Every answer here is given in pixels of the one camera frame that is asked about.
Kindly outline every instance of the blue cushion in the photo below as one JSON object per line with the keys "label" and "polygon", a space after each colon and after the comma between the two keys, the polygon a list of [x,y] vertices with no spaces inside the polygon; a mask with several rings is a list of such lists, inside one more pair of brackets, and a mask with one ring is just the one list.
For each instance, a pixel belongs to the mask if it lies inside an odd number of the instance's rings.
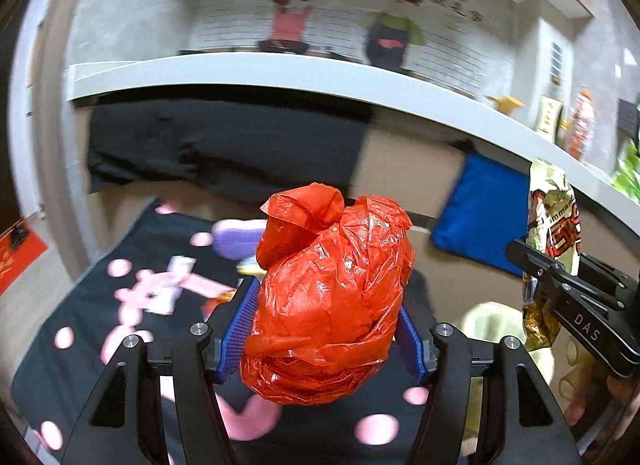
{"label": "blue cushion", "polygon": [[504,248],[527,233],[528,193],[528,175],[469,153],[431,235],[432,243],[451,254],[522,275],[507,261]]}

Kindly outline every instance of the green shirt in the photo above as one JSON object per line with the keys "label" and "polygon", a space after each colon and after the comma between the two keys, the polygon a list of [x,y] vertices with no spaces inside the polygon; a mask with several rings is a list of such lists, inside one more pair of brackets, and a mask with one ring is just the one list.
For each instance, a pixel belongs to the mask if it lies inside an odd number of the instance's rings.
{"label": "green shirt", "polygon": [[381,21],[383,25],[389,28],[408,32],[411,44],[424,44],[422,30],[409,18],[399,18],[386,12],[371,12],[369,16],[360,20],[358,24],[363,28],[369,28],[375,21]]}

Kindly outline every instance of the orange bottle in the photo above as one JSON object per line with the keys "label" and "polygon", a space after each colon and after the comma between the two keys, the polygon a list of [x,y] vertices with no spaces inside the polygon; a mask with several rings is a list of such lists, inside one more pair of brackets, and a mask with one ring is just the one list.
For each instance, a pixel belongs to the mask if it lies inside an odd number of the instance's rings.
{"label": "orange bottle", "polygon": [[571,110],[571,115],[564,150],[576,160],[583,160],[593,137],[594,113],[589,90],[578,92],[578,100]]}

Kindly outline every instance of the pink cartoon character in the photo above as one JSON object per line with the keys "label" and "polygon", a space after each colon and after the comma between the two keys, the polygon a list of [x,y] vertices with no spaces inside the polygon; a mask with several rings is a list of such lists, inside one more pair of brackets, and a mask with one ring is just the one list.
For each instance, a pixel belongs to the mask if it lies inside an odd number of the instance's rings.
{"label": "pink cartoon character", "polygon": [[306,54],[309,45],[302,41],[306,19],[313,12],[310,0],[272,0],[275,3],[273,28],[269,39],[258,42],[261,52]]}
{"label": "pink cartoon character", "polygon": [[[128,265],[127,268],[124,268],[123,261],[123,259],[116,259],[110,263],[108,272],[112,277],[121,277],[128,273],[130,263],[126,261]],[[152,333],[137,331],[136,326],[142,322],[145,310],[153,315],[170,315],[170,313],[165,312],[168,310],[173,312],[173,305],[180,296],[176,292],[177,289],[189,290],[206,299],[230,301],[233,298],[230,292],[234,289],[231,286],[191,273],[193,262],[194,260],[189,266],[189,271],[180,268],[176,272],[176,268],[173,268],[171,262],[168,265],[168,271],[154,273],[153,270],[140,270],[136,274],[138,282],[133,288],[119,288],[115,291],[115,298],[122,303],[118,308],[118,321],[120,324],[111,330],[102,345],[100,360],[104,364],[109,362],[118,345],[127,335],[140,335],[145,342],[150,342],[154,339]],[[158,313],[158,310],[154,308],[154,303],[156,303],[156,308],[161,305],[162,307],[167,307],[168,310]]]}

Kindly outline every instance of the black blanket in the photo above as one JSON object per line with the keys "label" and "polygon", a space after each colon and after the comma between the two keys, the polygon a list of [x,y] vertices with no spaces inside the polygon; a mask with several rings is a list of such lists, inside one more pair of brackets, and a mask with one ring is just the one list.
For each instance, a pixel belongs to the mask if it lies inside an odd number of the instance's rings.
{"label": "black blanket", "polygon": [[103,103],[90,123],[91,192],[186,180],[238,203],[311,182],[348,195],[368,118],[204,99]]}
{"label": "black blanket", "polygon": [[[159,201],[150,204],[120,244],[79,280],[40,328],[15,375],[15,403],[58,460],[104,369],[103,361],[108,360],[105,340],[110,334],[116,344],[133,330],[155,339],[177,336],[203,319],[201,307],[207,293],[238,284],[235,262],[217,257],[206,243],[212,223],[166,214],[168,209],[159,205]],[[191,271],[199,283],[191,286],[193,289],[183,289],[174,314],[141,311],[142,318],[136,318],[131,310],[123,310],[125,305],[136,309],[135,298],[122,300],[130,298],[123,290],[140,291],[139,281],[152,272],[166,271],[174,255],[196,258]],[[416,271],[409,286],[426,289],[424,278]],[[123,327],[122,318],[136,324]],[[327,405],[265,408],[260,404],[264,401],[242,384],[238,373],[216,392],[226,405],[225,423],[231,438],[236,439],[233,445],[242,464],[382,465],[401,464],[407,457],[424,400],[423,389],[407,392],[414,386],[392,347],[382,371],[353,395]],[[162,392],[168,451],[175,464],[182,464],[174,403],[167,389]]]}

